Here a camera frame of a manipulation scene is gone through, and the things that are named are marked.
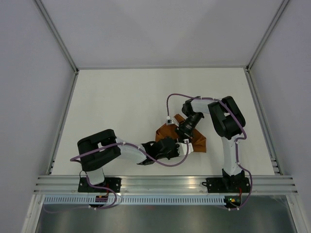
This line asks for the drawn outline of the orange-brown cloth napkin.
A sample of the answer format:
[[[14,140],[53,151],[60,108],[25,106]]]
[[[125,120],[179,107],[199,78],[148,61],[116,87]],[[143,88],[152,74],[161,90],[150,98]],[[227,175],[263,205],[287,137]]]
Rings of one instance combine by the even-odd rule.
[[[182,116],[180,116],[180,114],[176,114],[174,117],[179,124],[185,120]],[[176,140],[176,143],[182,142],[183,140],[180,140],[177,133],[175,132],[176,128],[176,125],[162,125],[155,133],[155,141],[157,142],[160,139],[164,139],[165,137],[171,137],[172,139]],[[194,152],[206,152],[206,137],[196,129],[193,133],[193,139],[189,141],[193,145]]]

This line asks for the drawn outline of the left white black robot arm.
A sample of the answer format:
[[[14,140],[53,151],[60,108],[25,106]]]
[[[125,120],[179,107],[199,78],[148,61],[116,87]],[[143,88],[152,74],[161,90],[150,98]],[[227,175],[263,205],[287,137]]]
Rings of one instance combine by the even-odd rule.
[[[105,189],[104,166],[115,159],[132,159],[137,165],[147,166],[179,156],[179,145],[171,137],[136,145],[118,138],[112,129],[79,140],[77,147],[79,155],[71,161],[81,164],[89,179],[89,187],[95,192]]]

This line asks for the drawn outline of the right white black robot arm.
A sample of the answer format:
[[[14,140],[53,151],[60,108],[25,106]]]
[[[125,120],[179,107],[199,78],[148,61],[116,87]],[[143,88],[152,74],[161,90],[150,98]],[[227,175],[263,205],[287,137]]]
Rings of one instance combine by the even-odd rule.
[[[206,178],[202,185],[209,193],[248,193],[251,185],[245,170],[238,164],[238,142],[244,135],[245,118],[231,96],[222,100],[195,97],[185,101],[182,112],[186,119],[175,132],[181,139],[194,142],[194,129],[205,114],[209,114],[213,127],[223,144],[224,165],[222,177]]]

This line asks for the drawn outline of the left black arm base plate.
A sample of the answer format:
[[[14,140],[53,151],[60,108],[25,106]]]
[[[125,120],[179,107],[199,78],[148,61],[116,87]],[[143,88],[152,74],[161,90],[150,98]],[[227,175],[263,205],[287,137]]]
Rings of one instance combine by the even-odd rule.
[[[121,178],[105,178],[105,182],[101,184],[95,184],[95,186],[106,187],[113,190],[116,193],[120,192]],[[78,185],[78,193],[103,193],[110,192],[106,189],[94,188],[90,186],[86,178],[80,178]]]

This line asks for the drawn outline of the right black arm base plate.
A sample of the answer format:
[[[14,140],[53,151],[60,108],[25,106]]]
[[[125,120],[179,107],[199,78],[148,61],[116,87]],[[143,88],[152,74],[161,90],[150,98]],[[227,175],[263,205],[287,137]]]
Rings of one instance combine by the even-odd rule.
[[[207,188],[208,193],[248,193],[251,188],[248,178],[240,180],[230,180],[224,177],[206,178],[201,184]]]

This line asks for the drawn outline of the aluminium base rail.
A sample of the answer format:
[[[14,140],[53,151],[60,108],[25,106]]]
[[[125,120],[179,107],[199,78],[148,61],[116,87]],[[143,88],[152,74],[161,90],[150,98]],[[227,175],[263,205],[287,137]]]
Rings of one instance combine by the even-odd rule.
[[[202,185],[207,176],[120,176],[120,192],[128,195],[202,195],[207,188]],[[78,175],[39,176],[34,194],[77,194]],[[297,195],[291,176],[253,176],[252,195]]]

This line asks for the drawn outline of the right aluminium frame post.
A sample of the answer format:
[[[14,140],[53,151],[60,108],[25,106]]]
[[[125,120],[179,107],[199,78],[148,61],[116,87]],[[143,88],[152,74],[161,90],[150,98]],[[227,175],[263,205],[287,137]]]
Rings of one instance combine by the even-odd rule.
[[[268,28],[265,30],[263,37],[261,38],[258,46],[255,49],[250,61],[246,65],[245,69],[247,72],[250,72],[251,68],[255,64],[258,56],[260,55],[261,51],[263,50],[265,44],[267,43],[269,37],[273,33],[274,29],[276,28],[278,22],[280,21],[284,11],[286,10],[287,6],[289,5],[290,0],[282,0],[279,7],[277,8],[271,22],[268,25]]]

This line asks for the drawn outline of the aluminium frame post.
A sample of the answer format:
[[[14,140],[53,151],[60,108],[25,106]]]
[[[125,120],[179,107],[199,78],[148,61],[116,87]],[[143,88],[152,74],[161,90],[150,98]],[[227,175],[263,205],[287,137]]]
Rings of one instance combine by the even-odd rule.
[[[246,65],[245,69],[247,72],[250,72],[251,68],[255,64],[258,56],[260,55],[261,51],[263,50],[265,44],[267,43],[269,37],[273,33],[274,29],[276,28],[278,22],[280,21],[284,11],[286,10],[287,6],[289,5],[290,0],[282,0],[279,7],[277,8],[271,22],[268,25],[268,28],[265,30],[263,37],[261,38],[258,46],[255,49],[250,61]]]
[[[54,39],[56,40],[65,60],[68,62],[68,64],[70,65],[71,69],[73,70],[74,74],[77,74],[79,69],[76,66],[69,50],[67,49],[60,33],[58,32],[49,12],[47,11],[44,2],[42,0],[33,0],[34,4],[36,5],[36,8],[38,9],[38,11],[40,12],[42,18],[44,19],[46,25],[48,26],[52,36],[54,37]]]

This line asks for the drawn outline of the left aluminium frame post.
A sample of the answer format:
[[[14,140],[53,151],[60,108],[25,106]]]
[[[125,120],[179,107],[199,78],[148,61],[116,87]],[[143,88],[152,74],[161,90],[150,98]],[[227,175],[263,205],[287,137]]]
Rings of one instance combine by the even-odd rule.
[[[79,69],[76,66],[69,50],[67,49],[60,33],[58,32],[49,12],[47,11],[44,2],[42,0],[33,0],[34,4],[36,5],[36,8],[38,9],[38,11],[40,12],[42,18],[44,19],[46,25],[48,26],[52,36],[54,37],[54,39],[56,40],[65,60],[68,62],[68,64],[70,65],[71,69],[73,70],[74,74],[77,74]]]

